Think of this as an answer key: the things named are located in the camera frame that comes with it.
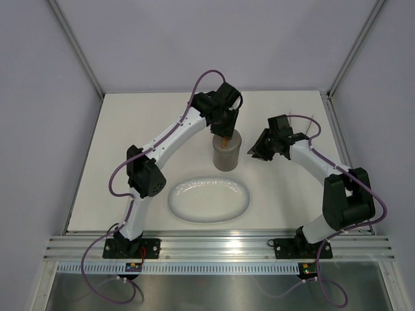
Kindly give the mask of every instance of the white wall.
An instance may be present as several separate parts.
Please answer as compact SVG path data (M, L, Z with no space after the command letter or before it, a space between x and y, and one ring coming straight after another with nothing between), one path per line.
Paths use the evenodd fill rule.
M44 1L1 1L0 42L0 310L21 311L100 103Z
M119 93L189 91L211 68L245 91L328 89L375 0L58 2L105 92Z
M335 106L353 164L370 173L389 207L390 237L415 305L415 2L389 1L338 93Z

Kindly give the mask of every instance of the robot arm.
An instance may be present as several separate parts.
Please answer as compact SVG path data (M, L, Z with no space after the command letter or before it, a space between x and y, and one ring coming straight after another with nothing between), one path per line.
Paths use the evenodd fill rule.
M154 142L159 141L164 137L170 130L179 122L180 117L170 125L163 133L161 133L157 138L151 141L149 144L143 146L143 150L147 150L154 146ZM147 214L148 207L150 206L152 197L157 195L165 186L166 179L161 174L161 169L166 164L167 160L194 134L200 132L206 127L205 118L200 116L200 112L197 111L194 107L191 107L187 113L187 119L184 120L183 125L179 126L176 131L159 146L157 146L153 151L149 152L146 157L149 159L146 164L147 170L152 170L151 176L147 186L140 183L143 183L141 180L147 180L144 172L140 174L137 172L137 168L141 166L143 162L133 162L129 167L127 167L127 174L129 176L128 184L131 187L130 192L134 195L134 207L131 211L128 223L120 230L125 238L130 241L141 236L144 228L145 215ZM141 150L137 149L135 146L131 146L127 151L127 156L132 157ZM127 210L124 213L123 219L125 219Z
M226 82L217 91L196 94L185 119L181 121L182 116L178 117L163 133L142 148L132 145L127 150L127 159L130 159L143 150L151 149L146 155L127 164L128 184L135 200L128 222L114 233L114 239L129 255L138 249L151 198L159 194L166 184L161 169L167 160L188 139L207 126L215 135L232 137L239 112L239 107L232 107L240 98L241 94Z
M268 124L269 128L264 129L248 153L264 161L271 161L274 154L279 153L305 168L324 187L322 214L297 229L295 239L300 249L307 248L309 244L315 244L349 225L375 216L372 196L318 157L311 150L306 135L294 134L286 115L270 118ZM338 166L370 187L368 174L362 168Z

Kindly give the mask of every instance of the purple cable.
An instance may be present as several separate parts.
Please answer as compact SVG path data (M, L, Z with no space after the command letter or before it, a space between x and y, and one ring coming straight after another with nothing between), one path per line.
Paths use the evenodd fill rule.
M174 133L174 131L179 127L179 125L180 125L180 123L181 122L183 122L183 120L186 118L186 115L187 115L187 113L189 112L189 109L190 109L190 107L191 107L191 103L192 103L192 101L193 101L193 97L195 97L195 93L196 93L196 89L197 89L197 87L198 87L198 85L199 85L199 83L200 83L200 81L203 79L203 77L205 77L207 74L209 74L209 73L217 73L218 75L220 75L221 77L222 77L222 79L223 79L223 82L225 82L225 77L224 77L224 75L220 72L220 71L218 71L218 70L215 70L215 69L210 69L210 70L208 70L208 71L205 71L204 73L202 73L200 76L199 76L199 78L197 79L197 81L196 81L196 83L195 83L195 86L193 86L193 90L192 90L192 93L191 93L191 96L190 96L190 99L189 99L189 102L187 103L187 105L186 105L186 109L185 109L185 111L184 111L184 113L183 113L183 115L182 115L182 117L180 118L180 120L179 120L179 122L178 123L176 123L176 125L174 125L173 126L173 128L166 134L166 135L164 135L159 141L157 141L155 144L154 144L154 148L156 148L157 146L159 146L162 142L164 142L167 138L169 138L170 137L170 135L171 134L173 134ZM85 263L85 258L86 258L86 255L88 254L88 252L91 250L91 248L97 243L97 242L99 242L100 240L102 240L103 238L106 238L107 236L111 236L111 235L113 235L114 233L116 233L116 232L118 232L118 231L120 231L124 226L125 226L125 224L127 223L127 221L128 221L128 219L130 218L130 215L131 215L131 211L132 211L132 207L133 207L133 204L134 204L134 195L133 194L131 194L131 193L129 193L129 192L126 192L126 193L116 193L114 190L113 190L113 188L112 188L112 183L113 183L113 181L114 181L114 177L115 177L115 175L117 175L117 173L125 166L125 165L127 165L127 164L129 164L129 163L131 163L132 161L134 161L134 160L136 160L136 159L138 159L139 157L142 157L143 155L145 155L145 154L147 154L147 153L149 153L150 151L152 151L153 150L153 148L149 148L149 149L147 149L147 150L144 150L143 152L141 152L140 154L138 154L138 155L135 155L134 157L131 157L130 159L128 159L128 160L126 160L126 161L124 161L124 162L122 162L114 171L113 171L113 173L111 174L111 176L110 176L110 180L108 181L108 190L110 191L110 193L113 195L113 196L116 196L116 197L118 197L118 198L122 198L122 197L125 197L125 196L129 196L130 198L131 198L131 202L130 202L130 206L128 207L128 210L127 210L127 215L126 215L126 217L125 217L125 219L124 219L124 222L119 226L119 227L117 227L117 228L115 228L113 231L110 231L110 232L108 232L108 233L106 233L105 235L102 235L102 236L100 236L98 239L96 239L95 241L93 241L92 243L91 243L91 245L89 245L88 247L87 247L87 249L85 250L85 253L83 254L83 256L82 256L82 259L81 259L81 261L80 261L80 271L81 271L81 274L82 274L82 277L84 278L84 280L85 280L85 283L86 283L86 285L88 286L88 288L93 292L93 293L95 293L97 296L99 296L100 298L102 298L102 299L104 299L104 300L106 300L106 301L108 301L108 302L111 302L111 303L114 303L114 304L116 304L116 305L126 305L127 303L130 303L131 301L133 301L134 300L134 297L136 296L136 288L135 288L135 283L134 282L132 282L132 281L130 281L130 280L127 280L128 281L128 283L130 283L132 286L133 286L133 288L134 288L134 293L133 293L133 296L131 297L131 298L129 298L128 300L126 300L126 301L117 301L117 300L113 300L113 299L110 299L110 298L108 298L108 297L105 297L104 295L101 295L96 289L94 289L94 287L91 285L91 283L89 282L89 280L88 280L88 277L86 276L86 273L85 273L85 269L84 269L84 263Z
M363 182L361 182L360 180L358 180L355 176L353 176L353 175L351 175L348 171L346 171L346 170L344 170L343 168L341 168L341 167L338 167L334 162L332 162L332 160L330 160L330 159L328 159L327 157L325 157L324 155L322 155L320 152L318 152L313 146L312 146L312 144L311 144L311 141L314 139L314 138L316 138L316 137L318 137L320 134L321 134L321 132L322 132L322 127L321 127L321 125L320 125L320 123L318 123L316 120L314 120L313 118L310 118L310 117L306 117L305 115L288 115L288 118L301 118L301 119L307 119L307 120L309 120L309 121L311 121L311 122L313 122L315 125L317 125L317 128L318 128L318 132L317 132L317 134L315 134L315 135L313 135L313 136L311 136L310 137L310 139L309 139L309 147L310 147L310 149L311 149L311 151L316 155L316 156L318 156L320 159L322 159L322 160L324 160L326 163L328 163L328 164L330 164L333 168L335 168L336 170L338 170L338 171L340 171L340 172L342 172L344 175L346 175L347 177L349 177L351 180L353 180L354 182L356 182L360 187L362 187L367 193L369 193L371 196L373 196L378 202L379 202L379 204L381 205L381 207L382 207L382 210L383 210L383 212L382 212L382 215L378 218L378 219L376 219L376 220L372 220L372 221L370 221L370 222L366 222L366 223L364 223L364 224L356 224L356 225L351 225L351 226L349 226L349 227L346 227L346 228L344 228L343 229L343 231L347 231L347 230L352 230L352 229L356 229L356 228L359 228L359 227L361 227L362 225L374 225L374 224L378 224L379 222L381 222L382 220L384 220L385 219L385 217L387 216L387 214L388 214L388 209L387 209L387 207L386 207L386 204L385 204L385 202L371 189L371 188L369 188L368 186L366 186ZM346 291L343 289L343 287L341 287L341 285L339 285L339 283L336 283L335 281L332 281L332 280L329 280L329 279L325 279L325 278L322 278L321 277L321 270L320 270L320 255L321 255L321 252L322 252L322 250L323 250L323 246L324 246L324 244L326 243L326 241L327 240L330 240L331 238L334 238L335 236L338 236L338 235L341 235L342 234L342 232L343 231L338 231L338 232L336 232L336 233L333 233L332 235L330 235L330 236L328 236L324 241L322 241L322 243L320 244L320 247L318 248L318 251L317 251L317 256L316 256L316 265L317 265L317 278L318 278L318 281L319 281L319 283L320 283L320 287L321 287L321 289L322 289L322 292L323 292L323 294L324 294L324 297L327 299L327 301L332 305L332 306L335 306L336 308L346 308L347 307L347 305L348 305L348 303L349 303L349 297L348 297L348 295L347 295L347 293L346 293ZM335 302L333 302L332 300L330 300L330 298L329 298L329 296L328 296L328 294L327 294L327 292L326 292L326 290L324 289L324 287L323 287L323 283L322 283L322 281L327 281L327 282L331 282L332 284L334 284L335 286L337 286L341 291L342 291L342 293L344 294L344 303L343 304L337 304L337 303L335 303Z
M257 283L257 286L258 286L258 288L260 289L260 291L262 292L262 294L264 294L264 295L266 295L267 297L269 297L269 298L273 298L273 299L281 299L281 298L283 298L283 297L285 297L286 295L288 295L289 293L291 293L293 290L295 290L297 287L299 287L300 285L302 285L302 284L305 284L305 283L307 283L307 282L315 282L316 281L316 279L314 279L314 278L312 278L312 279L306 279L306 280L304 280L304 281L302 281L302 282L298 282L298 283L296 283L296 284L294 284L294 285L292 285L285 293L283 293L283 294L281 294L281 295L272 295L272 294L270 294L270 293L267 293L264 289L262 289L262 287L261 287L261 285L258 283L258 281L257 281L257 279L255 279L255 282ZM346 297L346 300L348 300L348 298L347 298L347 294L346 294L346 291L343 289L343 287L341 287L341 285L339 284L339 283L337 283L337 282L335 282L335 281L332 281L332 280L330 280L330 279L326 279L326 278L322 278L321 279L321 281L323 281L323 282L328 282L328 283L331 283L331 284L333 284L334 286L336 286L340 291L342 291L342 293L345 295L345 297Z
M288 295L289 293L291 293L293 290L295 290L297 287L299 287L302 284L305 284L305 282L312 282L315 280L314 279L307 279L305 280L305 282L297 282L296 284L292 285L285 293L281 294L281 295L272 295L270 293L267 293L262 287L261 285L258 283L258 280L255 278L255 283L257 284L258 288L260 289L260 291L262 292L262 294L266 295L269 298L273 298L273 299L281 299L283 297L285 297L286 295Z
M111 279L106 279L103 280L101 283L99 283L98 285L96 285L96 288L100 288L102 285L105 285L106 283L112 282L112 281L123 281L122 279L118 279L117 277L112 277ZM138 285L136 283L134 283L134 288L138 291L140 291L141 297L144 300L144 294L143 292L140 290L140 288L138 287ZM84 295L81 295L78 298L74 298L74 299L70 299L68 297L65 297L67 300L69 300L71 303L77 303L78 301L81 301L83 299L85 299L91 292L86 292Z

